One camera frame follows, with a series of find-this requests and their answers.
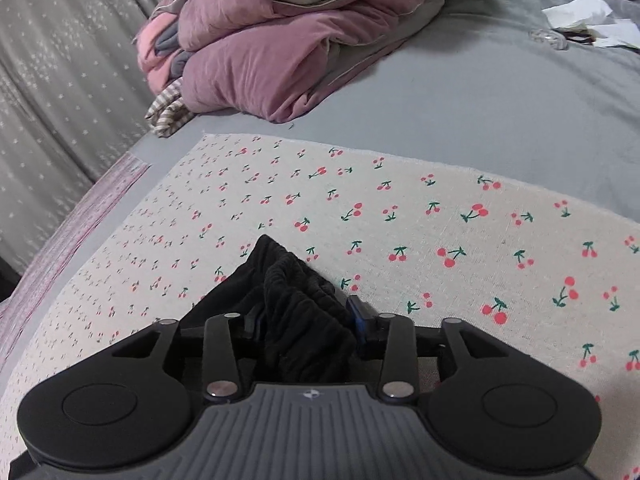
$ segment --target cherry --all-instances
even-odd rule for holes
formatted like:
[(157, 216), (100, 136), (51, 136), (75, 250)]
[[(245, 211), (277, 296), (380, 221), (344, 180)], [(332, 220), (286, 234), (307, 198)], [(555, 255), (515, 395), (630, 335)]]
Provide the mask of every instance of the cherry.
[(494, 321), (498, 325), (504, 325), (507, 322), (507, 315), (504, 312), (498, 312), (498, 314), (494, 316)]

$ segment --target gray ribbed panel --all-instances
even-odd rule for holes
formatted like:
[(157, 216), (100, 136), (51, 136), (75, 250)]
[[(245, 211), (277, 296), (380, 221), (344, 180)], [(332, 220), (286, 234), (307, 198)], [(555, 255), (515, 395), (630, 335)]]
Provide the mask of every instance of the gray ribbed panel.
[[(308, 398), (312, 389), (319, 396)], [(175, 449), (128, 472), (87, 475), (43, 466), (25, 480), (506, 480), (442, 450), (416, 413), (364, 386), (259, 384), (211, 406)], [(536, 477), (588, 480), (584, 470)]]

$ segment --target white paper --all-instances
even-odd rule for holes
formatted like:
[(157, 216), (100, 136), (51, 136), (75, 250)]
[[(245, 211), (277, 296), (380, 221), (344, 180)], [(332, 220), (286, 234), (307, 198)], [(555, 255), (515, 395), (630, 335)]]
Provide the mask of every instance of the white paper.
[(542, 9), (551, 28), (584, 30), (587, 25), (600, 25), (612, 13), (604, 0), (574, 0), (568, 4)]
[(630, 46), (640, 49), (640, 30), (631, 20), (615, 20), (611, 25), (590, 25), (587, 30), (596, 37), (593, 46)]

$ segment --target curtain fold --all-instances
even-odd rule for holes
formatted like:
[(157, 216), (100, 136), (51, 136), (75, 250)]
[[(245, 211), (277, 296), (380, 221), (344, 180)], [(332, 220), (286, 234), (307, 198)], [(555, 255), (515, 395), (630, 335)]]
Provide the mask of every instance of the curtain fold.
[(22, 273), (144, 133), (153, 0), (0, 0), (0, 258)]

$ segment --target striped fabric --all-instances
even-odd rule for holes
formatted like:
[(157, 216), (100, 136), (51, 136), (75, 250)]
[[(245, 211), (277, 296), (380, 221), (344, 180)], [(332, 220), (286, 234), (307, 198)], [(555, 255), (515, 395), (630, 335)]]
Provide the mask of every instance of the striped fabric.
[(146, 122), (158, 137), (172, 136), (196, 116), (185, 106), (181, 87), (182, 78), (178, 78), (158, 94), (146, 112)]

